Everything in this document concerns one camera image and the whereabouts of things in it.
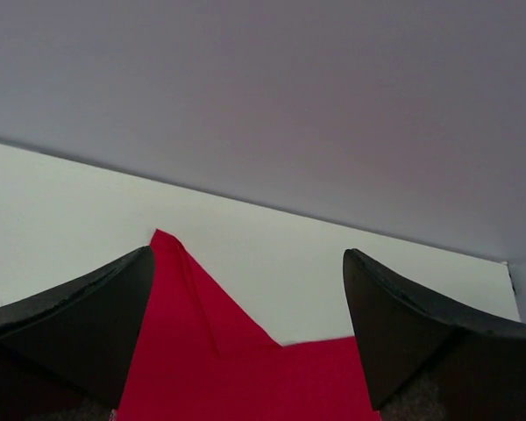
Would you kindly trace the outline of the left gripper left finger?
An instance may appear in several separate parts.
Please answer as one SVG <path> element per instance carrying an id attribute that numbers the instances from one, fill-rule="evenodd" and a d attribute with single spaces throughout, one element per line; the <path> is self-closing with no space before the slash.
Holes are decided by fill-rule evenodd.
<path id="1" fill-rule="evenodd" d="M 0 307 L 0 420 L 122 399 L 151 295 L 140 247 L 73 281 Z"/>

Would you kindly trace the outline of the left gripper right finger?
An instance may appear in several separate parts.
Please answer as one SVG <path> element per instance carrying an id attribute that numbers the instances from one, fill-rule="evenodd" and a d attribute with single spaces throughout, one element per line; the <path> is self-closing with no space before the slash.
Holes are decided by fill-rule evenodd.
<path id="1" fill-rule="evenodd" d="M 526 420 L 526 324 L 413 282 L 358 249 L 345 296 L 384 420 Z"/>

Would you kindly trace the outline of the red t-shirt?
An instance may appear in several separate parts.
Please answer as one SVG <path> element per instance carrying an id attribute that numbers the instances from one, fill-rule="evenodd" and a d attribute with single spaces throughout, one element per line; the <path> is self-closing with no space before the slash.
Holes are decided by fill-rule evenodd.
<path id="1" fill-rule="evenodd" d="M 119 420 L 376 420 L 354 337 L 283 346 L 173 235 L 157 231 L 153 288 Z"/>

